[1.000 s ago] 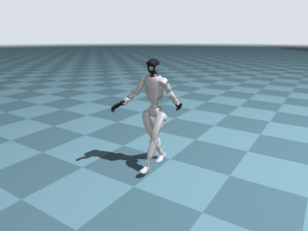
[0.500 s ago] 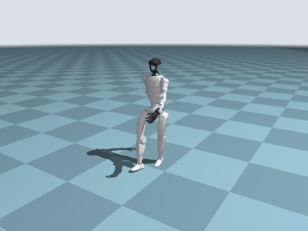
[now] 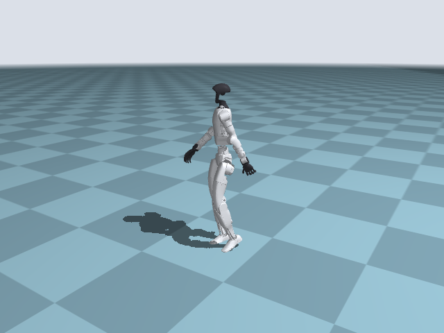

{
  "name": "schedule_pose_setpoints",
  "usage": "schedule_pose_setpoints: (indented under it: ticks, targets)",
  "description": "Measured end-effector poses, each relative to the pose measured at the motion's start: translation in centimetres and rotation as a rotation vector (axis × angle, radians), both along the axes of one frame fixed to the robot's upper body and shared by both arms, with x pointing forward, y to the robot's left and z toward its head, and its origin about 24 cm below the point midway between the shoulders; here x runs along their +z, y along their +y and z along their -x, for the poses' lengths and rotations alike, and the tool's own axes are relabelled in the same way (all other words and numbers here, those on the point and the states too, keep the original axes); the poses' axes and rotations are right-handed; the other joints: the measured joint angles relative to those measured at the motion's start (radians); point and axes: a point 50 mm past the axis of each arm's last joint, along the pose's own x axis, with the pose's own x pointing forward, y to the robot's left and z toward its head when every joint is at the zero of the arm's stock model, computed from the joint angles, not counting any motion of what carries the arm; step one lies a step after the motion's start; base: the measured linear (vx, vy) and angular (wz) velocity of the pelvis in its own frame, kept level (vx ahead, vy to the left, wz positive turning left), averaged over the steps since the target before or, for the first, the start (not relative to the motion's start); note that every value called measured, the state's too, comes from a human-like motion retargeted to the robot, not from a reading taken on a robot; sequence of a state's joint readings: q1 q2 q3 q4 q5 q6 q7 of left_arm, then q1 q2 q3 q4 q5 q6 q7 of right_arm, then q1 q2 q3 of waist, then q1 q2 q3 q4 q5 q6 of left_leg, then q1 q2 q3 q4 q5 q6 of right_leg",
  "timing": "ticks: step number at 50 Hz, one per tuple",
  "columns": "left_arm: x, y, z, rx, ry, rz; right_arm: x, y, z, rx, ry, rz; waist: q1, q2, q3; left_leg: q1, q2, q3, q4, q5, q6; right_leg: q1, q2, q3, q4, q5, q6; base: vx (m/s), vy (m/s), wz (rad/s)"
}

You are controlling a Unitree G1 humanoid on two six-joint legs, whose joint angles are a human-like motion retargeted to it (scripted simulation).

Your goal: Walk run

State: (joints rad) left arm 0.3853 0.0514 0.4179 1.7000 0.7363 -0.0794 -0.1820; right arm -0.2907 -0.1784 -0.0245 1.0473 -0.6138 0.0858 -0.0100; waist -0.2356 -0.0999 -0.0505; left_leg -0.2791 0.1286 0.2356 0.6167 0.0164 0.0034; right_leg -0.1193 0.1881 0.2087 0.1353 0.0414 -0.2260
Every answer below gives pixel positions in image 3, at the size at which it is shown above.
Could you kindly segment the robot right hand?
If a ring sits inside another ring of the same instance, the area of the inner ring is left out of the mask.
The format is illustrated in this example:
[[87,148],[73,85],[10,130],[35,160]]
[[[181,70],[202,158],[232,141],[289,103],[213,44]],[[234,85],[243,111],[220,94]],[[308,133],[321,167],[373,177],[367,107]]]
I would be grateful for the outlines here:
[[199,150],[197,150],[196,148],[198,147],[198,144],[195,144],[193,147],[192,147],[192,149],[190,149],[189,151],[187,151],[186,153],[185,153],[185,156],[184,156],[184,161],[187,163],[191,163],[191,157],[194,155],[194,153],[196,152],[196,151],[199,151]]

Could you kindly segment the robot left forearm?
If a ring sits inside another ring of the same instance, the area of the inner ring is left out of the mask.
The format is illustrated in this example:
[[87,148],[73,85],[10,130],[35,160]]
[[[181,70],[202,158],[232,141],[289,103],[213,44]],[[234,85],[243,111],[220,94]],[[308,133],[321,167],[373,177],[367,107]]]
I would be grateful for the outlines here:
[[246,153],[244,152],[244,150],[241,147],[241,142],[236,137],[232,137],[230,141],[233,144],[233,149],[238,154],[238,157],[241,160],[241,163],[242,164],[247,163],[248,161],[246,159]]

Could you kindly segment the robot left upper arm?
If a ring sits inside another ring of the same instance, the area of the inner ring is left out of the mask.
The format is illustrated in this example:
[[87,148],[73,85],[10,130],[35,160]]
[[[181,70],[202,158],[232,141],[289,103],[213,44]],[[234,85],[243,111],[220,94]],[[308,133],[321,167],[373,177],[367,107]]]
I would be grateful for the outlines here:
[[237,138],[237,135],[234,131],[234,127],[231,122],[230,114],[228,112],[226,112],[225,110],[219,112],[219,120],[223,124],[223,127],[225,128],[225,131],[227,132],[227,134],[229,134],[229,137],[227,138],[227,143],[229,145],[233,145],[230,140],[232,137]]

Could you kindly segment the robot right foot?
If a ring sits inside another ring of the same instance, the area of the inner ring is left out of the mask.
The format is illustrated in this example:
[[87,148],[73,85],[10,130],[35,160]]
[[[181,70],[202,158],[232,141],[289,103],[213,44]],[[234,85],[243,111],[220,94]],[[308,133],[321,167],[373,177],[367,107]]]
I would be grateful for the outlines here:
[[[223,234],[223,233],[222,233]],[[226,241],[226,240],[229,240],[230,238],[229,238],[229,236],[227,235],[227,233],[226,234],[224,234],[225,236],[221,236],[221,235],[219,235],[219,236],[217,236],[215,239],[213,239],[213,240],[211,240],[209,243],[210,244],[219,244],[219,243],[221,243],[221,242],[223,242],[223,241]]]

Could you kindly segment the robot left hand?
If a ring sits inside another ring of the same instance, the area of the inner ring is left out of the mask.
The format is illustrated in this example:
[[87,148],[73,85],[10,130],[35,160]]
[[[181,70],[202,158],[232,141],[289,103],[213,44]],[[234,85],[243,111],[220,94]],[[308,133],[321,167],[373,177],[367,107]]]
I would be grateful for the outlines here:
[[[247,161],[248,161],[248,158],[246,157],[246,159],[247,159]],[[240,160],[240,162],[241,162],[241,160]],[[251,164],[249,164],[249,161],[247,162],[247,163],[244,163],[244,164],[242,164],[243,165],[243,171],[242,171],[242,173],[244,173],[244,171],[246,172],[246,175],[248,176],[248,173],[250,174],[250,175],[252,175],[252,174],[254,174],[254,172],[256,172],[256,170],[254,170],[254,168],[253,168],[253,166],[251,165]],[[253,172],[253,171],[254,172]]]

